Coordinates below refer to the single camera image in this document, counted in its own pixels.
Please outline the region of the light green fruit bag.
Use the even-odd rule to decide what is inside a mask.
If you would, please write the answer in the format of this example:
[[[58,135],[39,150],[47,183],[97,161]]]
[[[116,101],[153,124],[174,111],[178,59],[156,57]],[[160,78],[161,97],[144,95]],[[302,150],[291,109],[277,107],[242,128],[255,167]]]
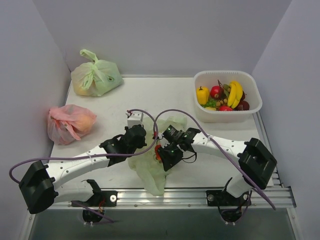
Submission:
[[[158,119],[158,132],[164,132],[170,125],[177,130],[187,129],[185,116],[169,116],[166,119]],[[155,149],[151,148],[144,154],[129,158],[128,166],[135,171],[141,179],[143,188],[153,196],[162,196],[165,193],[166,177],[169,172],[164,171],[163,164],[157,159]]]

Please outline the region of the red tomato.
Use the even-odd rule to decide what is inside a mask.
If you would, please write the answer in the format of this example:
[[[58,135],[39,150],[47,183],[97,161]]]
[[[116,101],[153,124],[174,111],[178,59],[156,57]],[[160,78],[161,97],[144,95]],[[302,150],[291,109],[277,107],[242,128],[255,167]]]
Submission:
[[[220,106],[218,110],[220,112],[226,112],[226,111],[232,112],[233,111],[233,109],[231,107],[227,106],[227,105]]]

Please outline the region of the yellow bell pepper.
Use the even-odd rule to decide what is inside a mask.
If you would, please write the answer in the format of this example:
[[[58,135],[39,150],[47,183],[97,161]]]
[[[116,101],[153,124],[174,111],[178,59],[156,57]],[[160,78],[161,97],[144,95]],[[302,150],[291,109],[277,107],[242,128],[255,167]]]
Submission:
[[[206,105],[210,96],[210,91],[207,87],[200,86],[196,89],[197,101],[200,105]]]

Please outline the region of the brown longan bunch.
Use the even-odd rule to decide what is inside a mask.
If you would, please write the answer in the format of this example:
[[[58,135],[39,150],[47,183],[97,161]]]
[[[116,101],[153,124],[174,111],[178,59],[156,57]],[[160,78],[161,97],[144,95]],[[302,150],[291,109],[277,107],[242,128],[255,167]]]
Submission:
[[[228,105],[228,98],[230,95],[231,87],[227,84],[222,84],[222,82],[218,79],[217,80],[219,86],[219,102],[221,106]]]

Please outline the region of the yellow banana bunch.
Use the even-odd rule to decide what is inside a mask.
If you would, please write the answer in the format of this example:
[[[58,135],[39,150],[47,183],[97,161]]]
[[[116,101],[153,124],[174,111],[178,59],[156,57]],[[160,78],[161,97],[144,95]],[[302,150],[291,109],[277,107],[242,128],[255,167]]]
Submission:
[[[231,81],[230,84],[230,93],[227,99],[227,106],[234,109],[240,103],[243,96],[243,87],[237,81]]]

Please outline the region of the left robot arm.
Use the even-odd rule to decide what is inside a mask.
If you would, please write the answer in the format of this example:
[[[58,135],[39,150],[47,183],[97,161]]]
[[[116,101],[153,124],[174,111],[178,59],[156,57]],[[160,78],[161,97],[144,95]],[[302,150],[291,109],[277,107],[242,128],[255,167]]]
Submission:
[[[146,130],[139,125],[125,127],[125,133],[105,140],[93,149],[56,162],[32,163],[18,186],[30,214],[38,214],[52,204],[80,201],[95,206],[101,201],[101,189],[84,174],[124,162],[147,144]]]

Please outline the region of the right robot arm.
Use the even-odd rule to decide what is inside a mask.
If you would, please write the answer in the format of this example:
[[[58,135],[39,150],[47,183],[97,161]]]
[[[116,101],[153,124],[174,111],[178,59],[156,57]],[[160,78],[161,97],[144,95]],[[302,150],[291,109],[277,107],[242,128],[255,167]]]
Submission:
[[[197,128],[177,130],[172,125],[160,134],[156,148],[164,171],[168,171],[184,158],[184,153],[208,154],[226,157],[239,171],[222,191],[222,200],[232,205],[249,190],[264,190],[277,165],[277,160],[257,138],[249,141],[231,140],[205,135]]]

